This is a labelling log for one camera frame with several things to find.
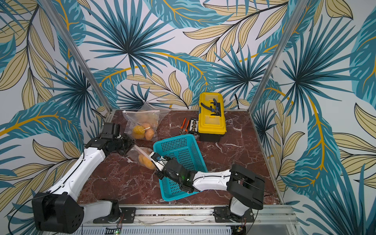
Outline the clear dotted bag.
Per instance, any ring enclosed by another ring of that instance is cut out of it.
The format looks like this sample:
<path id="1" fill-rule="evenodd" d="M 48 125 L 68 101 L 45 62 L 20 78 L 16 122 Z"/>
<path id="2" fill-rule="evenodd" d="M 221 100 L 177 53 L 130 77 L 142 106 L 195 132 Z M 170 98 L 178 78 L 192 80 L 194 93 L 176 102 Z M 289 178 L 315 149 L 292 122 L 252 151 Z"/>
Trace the clear dotted bag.
<path id="1" fill-rule="evenodd" d="M 158 127 L 158 117 L 156 114 L 152 114 L 149 112 L 145 111 L 123 111 L 122 112 L 125 120 L 127 121 L 124 133 L 128 134 L 129 136 L 132 137 L 132 129 L 136 125 L 141 125 L 147 129 L 153 129 L 155 131 L 154 138 L 150 141 L 157 141 L 158 136 L 157 136 L 157 127 Z"/>
<path id="2" fill-rule="evenodd" d="M 134 146 L 128 151 L 127 157 L 132 161 L 138 163 L 140 166 L 146 167 L 150 170 L 155 170 L 156 166 L 152 163 L 148 156 L 152 153 L 152 149 L 147 147 Z"/>

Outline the teal plastic basket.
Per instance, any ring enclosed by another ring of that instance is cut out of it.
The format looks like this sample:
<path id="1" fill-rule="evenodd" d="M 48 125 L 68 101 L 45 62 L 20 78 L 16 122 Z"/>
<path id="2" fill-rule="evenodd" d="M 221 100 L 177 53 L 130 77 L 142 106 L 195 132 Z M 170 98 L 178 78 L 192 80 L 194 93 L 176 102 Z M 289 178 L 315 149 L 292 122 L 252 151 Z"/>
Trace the teal plastic basket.
<path id="1" fill-rule="evenodd" d="M 157 141 L 153 145 L 153 150 L 163 157 L 175 158 L 178 163 L 188 170 L 208 171 L 197 141 L 192 134 L 179 135 Z M 177 183 L 166 177 L 160 180 L 159 183 L 164 201 L 180 200 L 195 195 L 195 193 L 186 193 L 180 190 Z"/>

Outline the potato orange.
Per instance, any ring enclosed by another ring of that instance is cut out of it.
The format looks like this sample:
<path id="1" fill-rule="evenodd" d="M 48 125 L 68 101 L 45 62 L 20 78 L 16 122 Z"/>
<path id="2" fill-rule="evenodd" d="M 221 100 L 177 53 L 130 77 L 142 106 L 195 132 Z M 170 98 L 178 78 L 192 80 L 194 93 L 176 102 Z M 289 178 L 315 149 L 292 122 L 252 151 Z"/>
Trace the potato orange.
<path id="1" fill-rule="evenodd" d="M 154 138 L 154 135 L 155 131 L 152 128 L 145 131 L 145 139 L 148 141 L 152 140 Z"/>

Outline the clear zipper bag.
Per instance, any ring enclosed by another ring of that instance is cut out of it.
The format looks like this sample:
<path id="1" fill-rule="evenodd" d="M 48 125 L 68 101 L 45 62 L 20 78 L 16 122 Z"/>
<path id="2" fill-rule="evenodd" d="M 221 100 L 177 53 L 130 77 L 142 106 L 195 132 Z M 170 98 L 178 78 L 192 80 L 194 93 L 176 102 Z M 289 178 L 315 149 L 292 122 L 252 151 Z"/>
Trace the clear zipper bag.
<path id="1" fill-rule="evenodd" d="M 158 117 L 158 125 L 162 122 L 162 120 L 166 117 L 166 115 L 170 113 L 170 109 L 168 108 L 157 107 L 156 105 L 153 105 L 145 101 L 140 111 L 145 111 L 145 112 L 149 112 L 152 114 L 156 114 Z"/>

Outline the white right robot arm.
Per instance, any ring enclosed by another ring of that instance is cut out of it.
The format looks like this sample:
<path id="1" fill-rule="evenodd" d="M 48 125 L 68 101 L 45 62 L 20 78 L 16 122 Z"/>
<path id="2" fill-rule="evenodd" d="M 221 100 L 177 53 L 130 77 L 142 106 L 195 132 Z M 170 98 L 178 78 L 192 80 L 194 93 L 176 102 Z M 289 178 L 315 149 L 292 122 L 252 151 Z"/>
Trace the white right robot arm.
<path id="1" fill-rule="evenodd" d="M 202 172 L 188 170 L 175 158 L 164 158 L 159 154 L 152 156 L 151 161 L 161 180 L 172 180 L 183 192 L 227 191 L 233 196 L 229 205 L 232 215 L 244 216 L 249 209 L 263 209 L 265 180 L 243 166 L 234 164 L 229 170 Z"/>

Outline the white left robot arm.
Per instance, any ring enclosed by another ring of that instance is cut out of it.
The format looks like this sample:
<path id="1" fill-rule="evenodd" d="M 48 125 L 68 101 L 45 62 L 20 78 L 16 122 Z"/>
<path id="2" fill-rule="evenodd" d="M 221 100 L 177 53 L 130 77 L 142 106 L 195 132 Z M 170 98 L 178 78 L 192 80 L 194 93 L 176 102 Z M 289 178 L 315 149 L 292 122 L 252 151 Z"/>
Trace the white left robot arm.
<path id="1" fill-rule="evenodd" d="M 121 211 L 117 200 L 100 200 L 80 205 L 77 200 L 94 170 L 111 153 L 126 155 L 135 145 L 128 134 L 120 133 L 120 125 L 106 122 L 103 130 L 92 138 L 69 171 L 45 193 L 32 199 L 35 226 L 41 232 L 72 234 L 83 223 L 98 219 L 117 223 Z"/>

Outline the yellow black toolbox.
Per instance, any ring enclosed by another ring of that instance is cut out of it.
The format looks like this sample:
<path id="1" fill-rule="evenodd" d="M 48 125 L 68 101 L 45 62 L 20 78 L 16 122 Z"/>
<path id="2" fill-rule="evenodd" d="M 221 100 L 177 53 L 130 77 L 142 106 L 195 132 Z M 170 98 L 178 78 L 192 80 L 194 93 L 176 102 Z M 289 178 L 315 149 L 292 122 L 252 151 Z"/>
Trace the yellow black toolbox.
<path id="1" fill-rule="evenodd" d="M 203 108 L 200 103 L 212 106 L 211 102 L 216 99 L 221 105 L 221 116 L 212 116 L 212 112 Z M 226 134 L 226 120 L 224 115 L 224 100 L 220 93 L 202 93 L 199 97 L 198 135 L 201 142 L 218 143 Z"/>

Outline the orange handled pliers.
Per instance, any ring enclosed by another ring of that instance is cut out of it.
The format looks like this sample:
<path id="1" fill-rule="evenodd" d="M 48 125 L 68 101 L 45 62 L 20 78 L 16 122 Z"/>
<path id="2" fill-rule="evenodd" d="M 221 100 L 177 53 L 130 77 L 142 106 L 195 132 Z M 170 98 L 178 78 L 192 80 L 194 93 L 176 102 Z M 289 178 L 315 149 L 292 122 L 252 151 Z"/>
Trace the orange handled pliers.
<path id="1" fill-rule="evenodd" d="M 190 126 L 190 123 L 187 120 L 187 118 L 185 118 L 183 123 L 182 123 L 182 126 L 180 127 L 180 131 L 179 131 L 180 135 L 188 134 L 189 126 Z"/>

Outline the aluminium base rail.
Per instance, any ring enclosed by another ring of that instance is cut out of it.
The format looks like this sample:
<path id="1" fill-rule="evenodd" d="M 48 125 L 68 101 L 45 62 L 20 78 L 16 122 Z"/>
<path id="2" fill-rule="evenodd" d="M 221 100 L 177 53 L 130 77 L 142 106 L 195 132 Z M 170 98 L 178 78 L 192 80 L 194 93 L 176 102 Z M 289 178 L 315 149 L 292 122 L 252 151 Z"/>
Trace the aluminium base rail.
<path id="1" fill-rule="evenodd" d="M 121 224 L 84 223 L 77 235 L 301 235 L 291 206 L 266 205 L 231 220 L 220 205 L 122 205 Z"/>

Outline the aluminium corner post left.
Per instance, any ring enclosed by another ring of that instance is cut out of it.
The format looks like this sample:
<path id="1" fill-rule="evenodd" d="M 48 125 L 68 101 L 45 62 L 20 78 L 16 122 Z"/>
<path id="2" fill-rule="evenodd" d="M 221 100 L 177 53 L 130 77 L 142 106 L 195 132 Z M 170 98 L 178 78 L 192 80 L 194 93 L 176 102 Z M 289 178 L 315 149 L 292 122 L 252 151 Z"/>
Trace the aluminium corner post left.
<path id="1" fill-rule="evenodd" d="M 56 31 L 59 33 L 59 35 L 62 37 L 63 41 L 67 45 L 68 49 L 71 51 L 71 54 L 74 57 L 75 61 L 82 69 L 82 72 L 91 84 L 93 91 L 98 95 L 100 102 L 108 112 L 112 112 L 111 105 L 109 104 L 108 100 L 101 91 L 99 84 L 97 83 L 86 61 L 84 60 L 83 55 L 80 53 L 75 41 L 73 40 L 69 30 L 67 29 L 67 26 L 64 26 L 63 19 L 58 15 L 58 11 L 54 7 L 53 2 L 41 0 L 40 4 L 46 11 L 46 14 L 51 20 L 51 22 L 54 24 Z"/>

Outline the aluminium corner post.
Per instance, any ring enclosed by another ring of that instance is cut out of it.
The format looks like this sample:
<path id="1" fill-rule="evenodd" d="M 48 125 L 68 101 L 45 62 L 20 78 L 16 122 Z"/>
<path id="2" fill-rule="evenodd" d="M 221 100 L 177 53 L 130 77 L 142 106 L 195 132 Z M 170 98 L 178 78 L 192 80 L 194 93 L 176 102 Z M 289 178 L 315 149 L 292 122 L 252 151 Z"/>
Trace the aluminium corner post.
<path id="1" fill-rule="evenodd" d="M 301 1 L 297 2 L 291 17 L 290 17 L 289 21 L 287 22 L 286 30 L 285 30 L 284 33 L 282 33 L 282 36 L 280 38 L 278 45 L 276 46 L 276 49 L 273 53 L 273 56 L 270 60 L 270 63 L 268 65 L 267 69 L 265 70 L 265 73 L 264 73 L 264 75 L 263 75 L 263 77 L 262 77 L 262 79 L 259 83 L 259 86 L 258 86 L 258 89 L 256 90 L 256 93 L 253 96 L 252 102 L 251 102 L 250 107 L 248 109 L 249 114 L 252 114 L 254 112 L 254 110 L 256 109 L 257 102 L 260 99 L 260 97 L 262 96 L 262 91 L 265 89 L 267 82 L 268 82 L 268 79 L 269 79 L 270 75 L 272 74 L 272 71 L 275 68 L 279 57 L 283 53 L 292 33 L 294 31 L 295 26 L 298 24 L 298 21 L 299 21 L 302 13 L 304 11 L 304 8 L 307 5 L 307 2 L 308 2 L 308 0 L 301 0 Z"/>
<path id="2" fill-rule="evenodd" d="M 46 14 L 51 20 L 51 22 L 54 24 L 56 31 L 59 33 L 59 35 L 62 37 L 63 41 L 67 45 L 68 49 L 71 51 L 71 54 L 74 57 L 75 61 L 82 69 L 82 72 L 91 84 L 93 91 L 98 95 L 100 102 L 108 112 L 112 112 L 111 105 L 109 104 L 108 100 L 101 91 L 99 84 L 97 83 L 86 61 L 84 60 L 83 55 L 80 53 L 75 41 L 73 40 L 69 30 L 67 29 L 67 26 L 64 26 L 63 19 L 58 15 L 58 11 L 54 7 L 53 2 L 41 0 L 40 4 L 46 11 Z"/>

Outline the aluminium corner post right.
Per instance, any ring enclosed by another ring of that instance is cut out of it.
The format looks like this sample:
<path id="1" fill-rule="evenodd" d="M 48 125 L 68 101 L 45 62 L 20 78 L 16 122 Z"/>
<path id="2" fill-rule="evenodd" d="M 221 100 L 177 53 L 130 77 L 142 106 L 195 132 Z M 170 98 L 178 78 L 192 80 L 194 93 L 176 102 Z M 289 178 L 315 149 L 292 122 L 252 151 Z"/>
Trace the aluminium corner post right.
<path id="1" fill-rule="evenodd" d="M 265 89 L 267 82 L 268 82 L 268 79 L 269 79 L 270 75 L 272 74 L 272 71 L 275 68 L 279 57 L 283 53 L 292 33 L 294 31 L 295 26 L 298 24 L 298 21 L 299 21 L 302 13 L 304 11 L 304 8 L 307 5 L 307 2 L 308 2 L 308 0 L 301 0 L 301 1 L 297 2 L 291 17 L 290 17 L 289 21 L 287 22 L 286 30 L 285 30 L 284 33 L 282 33 L 282 36 L 280 38 L 278 45 L 276 46 L 276 49 L 273 53 L 273 56 L 270 60 L 270 63 L 268 65 L 267 69 L 265 70 L 265 73 L 264 73 L 264 75 L 263 75 L 263 77 L 262 77 L 262 79 L 259 83 L 259 86 L 258 86 L 258 89 L 256 90 L 256 93 L 253 96 L 252 102 L 251 102 L 250 107 L 248 109 L 249 114 L 252 114 L 254 112 L 254 110 L 256 109 L 257 102 L 260 99 L 260 97 L 262 96 L 262 91 Z"/>

